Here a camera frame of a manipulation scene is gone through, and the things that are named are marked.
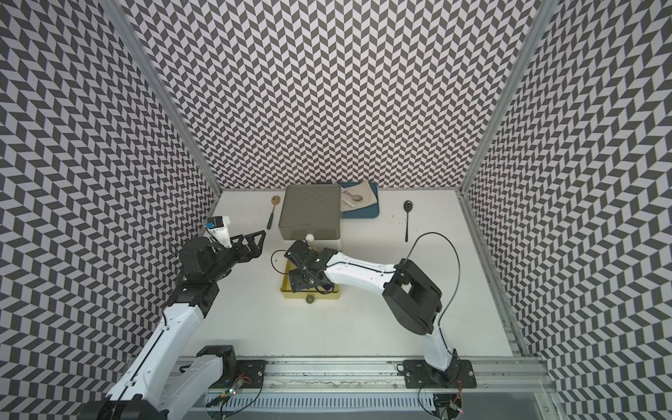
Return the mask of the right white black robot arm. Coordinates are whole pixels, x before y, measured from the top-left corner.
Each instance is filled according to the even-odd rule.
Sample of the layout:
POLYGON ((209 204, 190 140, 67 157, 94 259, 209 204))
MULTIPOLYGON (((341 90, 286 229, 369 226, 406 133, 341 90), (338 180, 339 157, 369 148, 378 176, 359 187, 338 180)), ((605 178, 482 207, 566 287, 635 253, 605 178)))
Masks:
POLYGON ((444 310, 439 287, 408 257, 398 264, 378 264, 349 257, 333 248, 317 251, 296 241, 285 251, 292 292, 329 294, 339 286, 353 286, 383 298, 397 322, 425 338, 425 363, 446 372, 455 353, 444 336, 444 310))

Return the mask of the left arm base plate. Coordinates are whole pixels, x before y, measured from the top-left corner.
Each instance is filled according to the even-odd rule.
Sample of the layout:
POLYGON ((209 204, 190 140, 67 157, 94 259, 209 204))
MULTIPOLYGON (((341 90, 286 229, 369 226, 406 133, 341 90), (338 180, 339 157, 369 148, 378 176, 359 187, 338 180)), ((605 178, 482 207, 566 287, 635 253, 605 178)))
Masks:
POLYGON ((243 379, 243 390, 260 390, 263 386, 266 360, 253 359, 236 362, 232 369, 224 369, 223 375, 210 387, 209 390, 224 390, 230 388, 239 377, 243 379))

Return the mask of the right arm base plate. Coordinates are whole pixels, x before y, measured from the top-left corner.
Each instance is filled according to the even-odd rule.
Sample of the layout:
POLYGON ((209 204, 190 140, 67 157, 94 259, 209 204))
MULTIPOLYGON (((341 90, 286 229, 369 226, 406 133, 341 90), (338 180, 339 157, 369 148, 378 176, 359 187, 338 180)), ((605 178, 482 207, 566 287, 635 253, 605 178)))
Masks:
POLYGON ((442 371, 431 367, 422 359, 410 359, 402 362, 402 374, 406 388, 430 389, 476 389, 477 381, 470 360, 453 358, 449 367, 442 371))

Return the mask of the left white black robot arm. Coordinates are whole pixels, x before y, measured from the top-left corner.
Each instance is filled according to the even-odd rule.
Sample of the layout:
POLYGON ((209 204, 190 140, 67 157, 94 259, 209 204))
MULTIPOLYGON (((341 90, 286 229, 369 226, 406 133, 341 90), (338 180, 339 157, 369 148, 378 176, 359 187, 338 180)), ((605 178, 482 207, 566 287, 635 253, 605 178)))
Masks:
POLYGON ((82 404, 80 419, 181 419, 211 385, 235 370, 232 346, 213 346, 173 384, 167 381, 185 345, 212 308, 218 283, 236 264, 260 257, 265 231, 227 244, 198 236, 186 241, 176 288, 139 355, 105 397, 82 404))

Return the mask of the grey three-drawer storage box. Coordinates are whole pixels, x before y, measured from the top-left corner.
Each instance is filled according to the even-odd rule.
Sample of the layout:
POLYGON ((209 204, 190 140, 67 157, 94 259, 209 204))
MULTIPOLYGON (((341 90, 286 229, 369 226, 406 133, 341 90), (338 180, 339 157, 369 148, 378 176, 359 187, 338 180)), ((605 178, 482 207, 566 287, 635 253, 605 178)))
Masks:
MULTIPOLYGON (((341 250, 341 190, 335 184, 289 185, 285 189, 278 228, 286 250, 299 240, 317 250, 341 250)), ((296 266, 285 259, 281 293, 287 299, 304 299, 311 304, 319 299, 339 299, 338 286, 320 286, 294 292, 289 272, 296 266)))

